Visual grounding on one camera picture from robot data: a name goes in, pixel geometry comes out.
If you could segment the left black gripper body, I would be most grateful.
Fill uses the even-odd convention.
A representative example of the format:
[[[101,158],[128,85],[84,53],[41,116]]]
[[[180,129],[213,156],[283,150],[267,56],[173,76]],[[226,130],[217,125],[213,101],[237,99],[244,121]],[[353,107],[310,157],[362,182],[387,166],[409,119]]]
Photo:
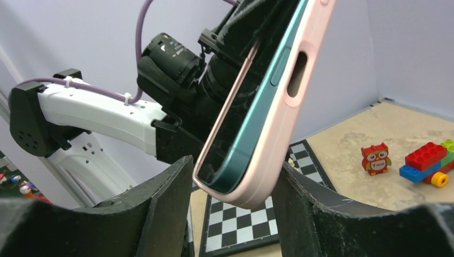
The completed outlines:
[[[197,116],[217,117],[256,40],[259,49],[231,106],[237,116],[251,105],[277,49],[277,2],[239,1],[214,31],[201,34],[199,42],[214,55],[197,87]]]

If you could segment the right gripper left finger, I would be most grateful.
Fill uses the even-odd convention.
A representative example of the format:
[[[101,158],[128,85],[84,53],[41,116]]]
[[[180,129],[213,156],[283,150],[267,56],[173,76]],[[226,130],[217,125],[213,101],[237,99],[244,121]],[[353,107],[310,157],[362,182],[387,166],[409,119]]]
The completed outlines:
[[[180,256],[193,159],[93,208],[1,200],[1,256]]]

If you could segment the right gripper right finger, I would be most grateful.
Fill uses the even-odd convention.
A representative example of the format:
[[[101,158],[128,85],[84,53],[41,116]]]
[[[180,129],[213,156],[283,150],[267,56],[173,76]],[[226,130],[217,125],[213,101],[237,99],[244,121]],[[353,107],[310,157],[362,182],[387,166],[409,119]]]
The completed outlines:
[[[283,256],[453,256],[453,204],[390,211],[357,202],[284,163],[272,193]]]

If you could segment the pink phone case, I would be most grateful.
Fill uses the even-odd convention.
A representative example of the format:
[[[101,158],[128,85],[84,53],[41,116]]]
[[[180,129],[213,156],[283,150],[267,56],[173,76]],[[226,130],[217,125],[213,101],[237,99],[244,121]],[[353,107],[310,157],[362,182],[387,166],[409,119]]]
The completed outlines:
[[[216,165],[206,158],[255,57],[258,46],[252,47],[194,166],[193,182],[207,194],[245,209],[271,195],[334,6],[298,3],[236,138]]]

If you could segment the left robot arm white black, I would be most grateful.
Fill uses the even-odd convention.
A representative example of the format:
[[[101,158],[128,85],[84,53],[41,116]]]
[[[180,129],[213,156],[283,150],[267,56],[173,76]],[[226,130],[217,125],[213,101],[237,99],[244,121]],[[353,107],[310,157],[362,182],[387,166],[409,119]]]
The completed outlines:
[[[16,143],[38,157],[66,155],[73,139],[96,132],[129,143],[171,164],[183,156],[199,157],[220,114],[240,65],[252,52],[248,69],[231,109],[214,140],[197,183],[214,198],[240,208],[253,208],[270,196],[276,180],[261,165],[233,161],[231,146],[253,107],[265,70],[297,1],[237,1],[222,22],[199,37],[196,55],[167,33],[146,48],[137,47],[137,85],[154,99],[147,103],[116,93],[103,93],[82,80],[78,70],[15,86],[9,95],[10,131]],[[215,169],[215,165],[226,167]]]

